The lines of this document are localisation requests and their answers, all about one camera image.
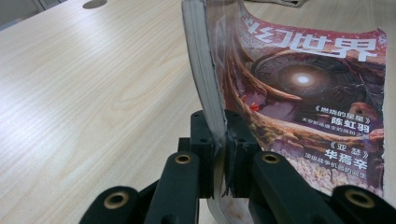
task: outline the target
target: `magazine pages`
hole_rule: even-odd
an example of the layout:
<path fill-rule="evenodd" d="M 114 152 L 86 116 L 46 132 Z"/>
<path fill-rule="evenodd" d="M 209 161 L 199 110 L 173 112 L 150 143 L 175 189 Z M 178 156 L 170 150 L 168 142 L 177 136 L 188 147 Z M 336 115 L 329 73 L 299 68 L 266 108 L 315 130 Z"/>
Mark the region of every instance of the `magazine pages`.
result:
<path fill-rule="evenodd" d="M 186 20 L 191 2 L 205 7 L 206 19 L 193 31 Z M 331 194 L 336 186 L 351 184 L 383 196 L 383 31 L 347 34 L 272 24 L 252 16 L 237 0 L 185 1 L 183 16 L 190 57 L 206 48 L 192 40 L 208 38 L 205 56 L 212 62 L 200 64 L 191 57 L 208 123 L 212 110 L 236 111 L 262 149 L 285 156 L 313 188 Z M 199 65 L 210 71 L 198 70 Z M 217 85 L 206 86 L 197 77 Z M 209 102 L 221 107 L 206 106 Z M 247 200 L 220 197 L 225 189 L 219 186 L 212 204 L 223 213 L 217 206 L 218 221 L 251 223 Z"/>

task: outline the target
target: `magazine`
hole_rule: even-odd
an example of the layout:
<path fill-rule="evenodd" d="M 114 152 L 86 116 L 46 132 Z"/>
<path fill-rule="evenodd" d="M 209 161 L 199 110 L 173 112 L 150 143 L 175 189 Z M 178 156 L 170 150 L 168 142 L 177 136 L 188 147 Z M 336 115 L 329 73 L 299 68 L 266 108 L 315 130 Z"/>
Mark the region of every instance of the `magazine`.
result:
<path fill-rule="evenodd" d="M 330 195 L 350 184 L 383 197 L 381 29 L 349 34 L 272 24 L 241 0 L 186 0 L 183 19 L 195 84 L 219 143 L 209 200 L 217 220 L 252 222 L 247 200 L 222 196 L 223 109 L 239 113 L 262 150 L 286 157 L 312 188 Z"/>

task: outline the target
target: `wooden table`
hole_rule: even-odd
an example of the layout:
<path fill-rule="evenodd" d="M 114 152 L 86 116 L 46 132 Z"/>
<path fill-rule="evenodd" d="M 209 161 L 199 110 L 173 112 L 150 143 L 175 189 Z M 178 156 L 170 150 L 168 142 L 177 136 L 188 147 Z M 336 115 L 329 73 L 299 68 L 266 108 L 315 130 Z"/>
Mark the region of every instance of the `wooden table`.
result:
<path fill-rule="evenodd" d="M 78 223 L 103 190 L 157 180 L 201 109 L 180 0 L 69 0 L 0 32 L 0 223 Z M 396 205 L 393 0 L 247 3 L 271 22 L 389 38 L 386 198 Z M 201 201 L 200 223 L 216 223 Z"/>

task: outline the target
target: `table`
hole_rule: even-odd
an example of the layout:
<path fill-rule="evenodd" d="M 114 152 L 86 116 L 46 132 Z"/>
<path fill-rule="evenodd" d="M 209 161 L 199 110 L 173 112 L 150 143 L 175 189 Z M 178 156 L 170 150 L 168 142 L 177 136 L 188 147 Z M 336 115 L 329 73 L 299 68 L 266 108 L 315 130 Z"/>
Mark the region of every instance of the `table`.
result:
<path fill-rule="evenodd" d="M 103 190 L 143 189 L 201 109 L 179 0 L 86 2 L 69 0 L 0 32 L 1 223 L 78 223 Z M 247 7 L 270 22 L 388 33 L 385 191 L 396 205 L 396 2 Z M 216 223 L 205 201 L 200 223 Z"/>

